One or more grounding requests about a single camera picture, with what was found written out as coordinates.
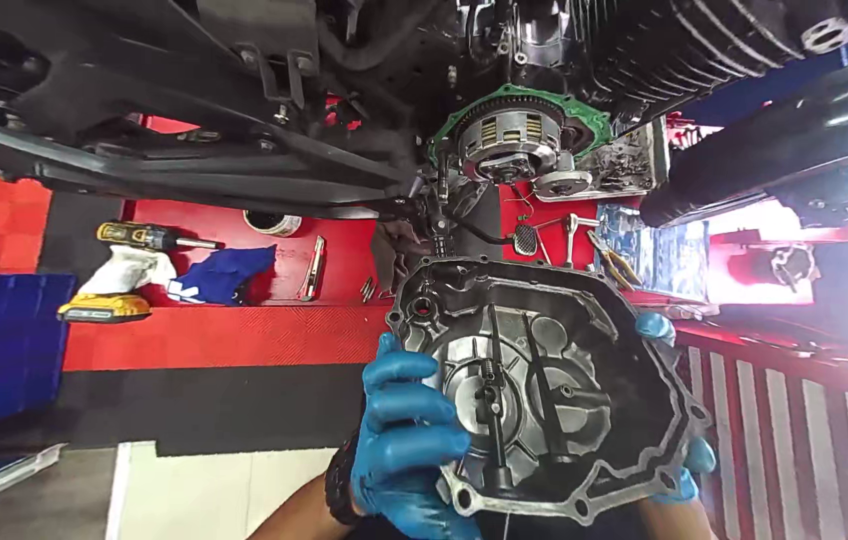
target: green gasket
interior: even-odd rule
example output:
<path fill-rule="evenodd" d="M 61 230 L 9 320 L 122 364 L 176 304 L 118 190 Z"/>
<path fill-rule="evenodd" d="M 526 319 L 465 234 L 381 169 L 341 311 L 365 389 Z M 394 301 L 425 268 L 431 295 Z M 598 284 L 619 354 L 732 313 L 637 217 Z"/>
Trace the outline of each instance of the green gasket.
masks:
<path fill-rule="evenodd" d="M 444 137 L 446 137 L 447 134 L 454 129 L 454 126 L 457 125 L 457 122 L 460 121 L 460 118 L 464 117 L 464 115 L 466 115 L 471 109 L 487 100 L 502 96 L 519 95 L 531 95 L 549 101 L 550 103 L 560 107 L 564 112 L 565 117 L 572 117 L 580 120 L 582 124 L 594 132 L 594 141 L 591 142 L 590 146 L 578 152 L 574 156 L 575 158 L 579 158 L 586 153 L 591 152 L 598 146 L 602 146 L 607 142 L 610 142 L 610 114 L 608 112 L 597 110 L 588 104 L 577 101 L 574 99 L 573 95 L 561 95 L 544 90 L 538 91 L 533 88 L 517 86 L 515 84 L 504 84 L 493 93 L 483 96 L 474 103 L 468 104 L 466 107 L 448 116 L 447 122 L 444 123 L 444 126 L 441 127 L 440 130 L 437 131 L 437 134 L 430 140 L 430 144 L 428 146 L 430 162 L 434 166 L 437 166 L 436 141 L 441 141 Z"/>

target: gloved hand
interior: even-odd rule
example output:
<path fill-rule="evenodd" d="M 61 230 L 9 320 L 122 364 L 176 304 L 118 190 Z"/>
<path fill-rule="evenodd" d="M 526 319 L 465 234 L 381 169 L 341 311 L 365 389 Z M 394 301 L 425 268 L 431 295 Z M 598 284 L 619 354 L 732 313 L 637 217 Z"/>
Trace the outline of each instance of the gloved hand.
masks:
<path fill-rule="evenodd" d="M 457 514 L 435 487 L 438 466 L 460 459 L 471 444 L 454 404 L 420 383 L 436 371 L 430 356 L 401 350 L 391 333 L 381 336 L 377 359 L 363 371 L 367 408 L 351 470 L 353 501 L 411 538 L 479 539 L 473 518 Z"/>
<path fill-rule="evenodd" d="M 661 339 L 671 347 L 677 336 L 673 324 L 660 313 L 646 312 L 637 317 L 637 334 L 644 338 Z M 714 458 L 714 450 L 703 437 L 694 437 L 687 445 L 687 457 L 684 458 L 684 467 L 680 470 L 680 481 L 678 482 L 678 493 L 661 494 L 650 497 L 656 503 L 686 503 L 697 498 L 697 484 L 691 477 L 691 472 L 708 474 L 714 471 L 717 460 Z"/>

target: cordless drill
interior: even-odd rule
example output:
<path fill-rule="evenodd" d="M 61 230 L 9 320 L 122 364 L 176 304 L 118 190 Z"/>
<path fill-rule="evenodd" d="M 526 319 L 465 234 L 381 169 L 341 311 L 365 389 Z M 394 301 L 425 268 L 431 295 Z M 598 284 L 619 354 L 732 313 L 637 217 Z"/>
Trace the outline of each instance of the cordless drill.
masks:
<path fill-rule="evenodd" d="M 178 247 L 217 249 L 220 244 L 199 238 L 184 238 L 168 227 L 133 221 L 108 221 L 97 228 L 97 239 L 152 251 L 170 251 Z"/>
<path fill-rule="evenodd" d="M 132 221 L 102 223 L 97 228 L 97 239 L 110 244 L 113 254 L 77 294 L 57 310 L 57 317 L 62 321 L 113 324 L 146 318 L 150 315 L 150 303 L 134 293 L 141 276 L 152 275 L 155 268 L 162 268 L 161 264 L 165 265 L 165 272 L 176 276 L 162 252 L 180 246 L 219 247 L 217 242 L 181 237 L 168 227 Z"/>

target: blue nitrile glove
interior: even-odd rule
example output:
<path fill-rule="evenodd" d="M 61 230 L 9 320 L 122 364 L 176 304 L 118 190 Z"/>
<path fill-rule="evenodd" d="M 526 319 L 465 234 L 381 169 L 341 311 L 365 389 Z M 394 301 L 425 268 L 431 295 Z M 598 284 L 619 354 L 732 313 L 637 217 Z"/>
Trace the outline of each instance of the blue nitrile glove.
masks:
<path fill-rule="evenodd" d="M 673 323 L 660 313 L 645 312 L 637 316 L 637 334 L 649 339 L 661 339 L 671 347 L 677 332 Z M 697 498 L 697 484 L 691 477 L 691 472 L 708 474 L 714 471 L 717 460 L 714 450 L 703 437 L 694 437 L 687 445 L 687 457 L 680 469 L 678 493 L 672 495 L 654 495 L 650 499 L 656 503 L 686 503 Z"/>
<path fill-rule="evenodd" d="M 274 264 L 277 246 L 251 250 L 214 251 L 202 262 L 190 265 L 187 274 L 167 284 L 167 296 L 192 304 L 239 306 L 238 288 L 249 278 Z"/>
<path fill-rule="evenodd" d="M 420 383 L 436 371 L 430 356 L 401 350 L 391 333 L 381 336 L 377 359 L 363 371 L 367 409 L 351 470 L 354 503 L 411 538 L 479 539 L 473 518 L 457 514 L 435 487 L 438 467 L 462 458 L 471 444 L 454 404 Z"/>

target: bolt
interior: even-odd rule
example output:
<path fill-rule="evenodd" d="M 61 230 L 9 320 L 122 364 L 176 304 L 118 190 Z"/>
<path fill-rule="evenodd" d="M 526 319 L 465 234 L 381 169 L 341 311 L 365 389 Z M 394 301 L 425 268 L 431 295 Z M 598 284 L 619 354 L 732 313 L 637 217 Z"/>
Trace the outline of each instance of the bolt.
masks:
<path fill-rule="evenodd" d="M 277 108 L 277 114 L 274 114 L 274 119 L 277 120 L 277 123 L 279 123 L 279 124 L 286 124 L 287 121 L 290 120 L 290 118 L 287 118 L 287 105 L 286 104 L 281 104 Z"/>
<path fill-rule="evenodd" d="M 240 59 L 251 68 L 257 65 L 257 53 L 250 49 L 240 51 Z"/>

